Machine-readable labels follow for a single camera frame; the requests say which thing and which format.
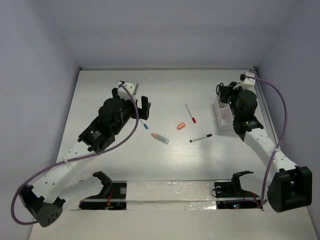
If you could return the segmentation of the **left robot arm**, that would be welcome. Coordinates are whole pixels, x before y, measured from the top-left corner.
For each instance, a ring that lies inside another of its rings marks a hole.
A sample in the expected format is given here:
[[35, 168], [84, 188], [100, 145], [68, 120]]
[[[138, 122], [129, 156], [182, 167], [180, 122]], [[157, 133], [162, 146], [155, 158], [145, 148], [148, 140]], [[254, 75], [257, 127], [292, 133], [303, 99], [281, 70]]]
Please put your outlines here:
[[77, 141], [61, 161], [48, 166], [27, 179], [17, 189], [11, 202], [12, 219], [23, 225], [15, 215], [15, 203], [20, 199], [23, 206], [35, 219], [33, 224], [45, 228], [52, 225], [68, 204], [75, 204], [81, 210], [123, 210], [126, 204], [121, 200], [126, 194], [125, 182], [114, 183], [104, 172], [94, 172], [87, 180], [67, 186], [68, 183], [96, 157], [117, 149], [135, 133], [135, 124], [129, 135], [113, 145], [125, 124], [130, 120], [147, 120], [151, 103], [148, 97], [141, 97], [138, 107], [136, 93], [138, 84], [120, 82], [112, 89], [112, 97], [104, 101], [97, 117], [78, 136]]

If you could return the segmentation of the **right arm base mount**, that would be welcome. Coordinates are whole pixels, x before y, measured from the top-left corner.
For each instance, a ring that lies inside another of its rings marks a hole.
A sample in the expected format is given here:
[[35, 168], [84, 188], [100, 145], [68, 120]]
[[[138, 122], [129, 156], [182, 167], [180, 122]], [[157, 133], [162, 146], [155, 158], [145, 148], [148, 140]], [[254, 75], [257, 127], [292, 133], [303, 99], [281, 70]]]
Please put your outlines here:
[[253, 174], [246, 170], [236, 172], [230, 180], [218, 180], [210, 194], [216, 199], [218, 210], [262, 209], [262, 201], [259, 195], [244, 190], [241, 186], [240, 177]]

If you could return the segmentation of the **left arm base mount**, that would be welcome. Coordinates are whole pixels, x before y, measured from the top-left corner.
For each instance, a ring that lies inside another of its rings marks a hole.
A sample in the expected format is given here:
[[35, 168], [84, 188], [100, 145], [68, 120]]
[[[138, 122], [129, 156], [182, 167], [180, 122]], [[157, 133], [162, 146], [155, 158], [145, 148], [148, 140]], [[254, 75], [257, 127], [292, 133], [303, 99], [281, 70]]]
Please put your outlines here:
[[81, 200], [79, 208], [81, 210], [126, 210], [127, 209], [127, 182], [113, 182], [102, 171], [92, 175], [99, 180], [100, 192]]

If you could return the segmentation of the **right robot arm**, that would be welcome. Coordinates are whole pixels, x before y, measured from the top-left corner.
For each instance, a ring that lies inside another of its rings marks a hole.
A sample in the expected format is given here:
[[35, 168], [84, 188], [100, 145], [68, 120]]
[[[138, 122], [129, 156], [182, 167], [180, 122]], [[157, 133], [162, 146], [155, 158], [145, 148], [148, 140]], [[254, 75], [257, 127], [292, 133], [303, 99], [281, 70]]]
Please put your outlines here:
[[261, 204], [269, 203], [277, 212], [285, 212], [312, 203], [313, 175], [306, 166], [298, 166], [274, 143], [255, 116], [257, 95], [243, 83], [220, 83], [216, 87], [219, 101], [228, 105], [234, 132], [260, 158], [266, 170], [261, 187]]

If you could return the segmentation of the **black scissors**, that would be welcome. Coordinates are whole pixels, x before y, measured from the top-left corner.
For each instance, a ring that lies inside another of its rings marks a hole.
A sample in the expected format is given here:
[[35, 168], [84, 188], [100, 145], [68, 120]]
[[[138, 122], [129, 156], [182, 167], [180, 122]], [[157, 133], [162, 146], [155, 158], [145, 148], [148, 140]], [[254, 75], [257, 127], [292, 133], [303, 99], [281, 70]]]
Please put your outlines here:
[[220, 96], [220, 92], [221, 92], [221, 90], [220, 90], [220, 88], [221, 87], [224, 87], [224, 84], [221, 82], [220, 84], [218, 84], [217, 86], [216, 86], [216, 89], [215, 89], [215, 92], [216, 92], [216, 94], [218, 95], [218, 96]]

